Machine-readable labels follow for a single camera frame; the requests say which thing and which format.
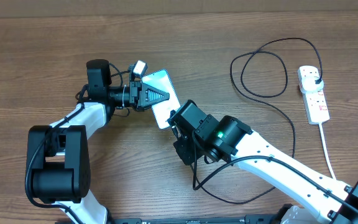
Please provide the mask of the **blue Samsung Galaxy smartphone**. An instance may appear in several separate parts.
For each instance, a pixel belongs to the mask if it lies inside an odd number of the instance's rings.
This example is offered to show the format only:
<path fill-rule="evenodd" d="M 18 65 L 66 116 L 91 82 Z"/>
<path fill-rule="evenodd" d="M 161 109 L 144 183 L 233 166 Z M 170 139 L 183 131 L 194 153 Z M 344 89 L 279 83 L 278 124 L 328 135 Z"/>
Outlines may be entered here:
<path fill-rule="evenodd" d="M 180 107 L 180 102 L 168 72 L 166 70 L 159 70 L 150 73 L 142 78 L 142 82 L 152 87 L 147 94 L 147 99 L 153 103 L 152 111 L 157 126 L 160 129 L 168 128 L 169 123 L 167 120 L 170 118 L 170 112 Z"/>

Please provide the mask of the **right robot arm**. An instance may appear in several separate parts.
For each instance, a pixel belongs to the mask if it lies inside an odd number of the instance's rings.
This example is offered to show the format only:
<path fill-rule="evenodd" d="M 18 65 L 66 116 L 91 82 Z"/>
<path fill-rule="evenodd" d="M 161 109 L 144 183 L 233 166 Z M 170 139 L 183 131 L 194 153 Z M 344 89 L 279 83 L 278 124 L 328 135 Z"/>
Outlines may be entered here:
<path fill-rule="evenodd" d="M 204 180 L 193 180 L 198 190 L 229 166 L 248 171 L 298 202 L 285 212 L 282 223 L 358 223 L 358 182 L 355 186 L 327 177 L 286 155 L 258 132 L 232 116 L 218 121 L 188 100 L 173 110 L 168 124 L 177 137 L 177 154 L 188 166 L 197 160 L 225 161 Z"/>

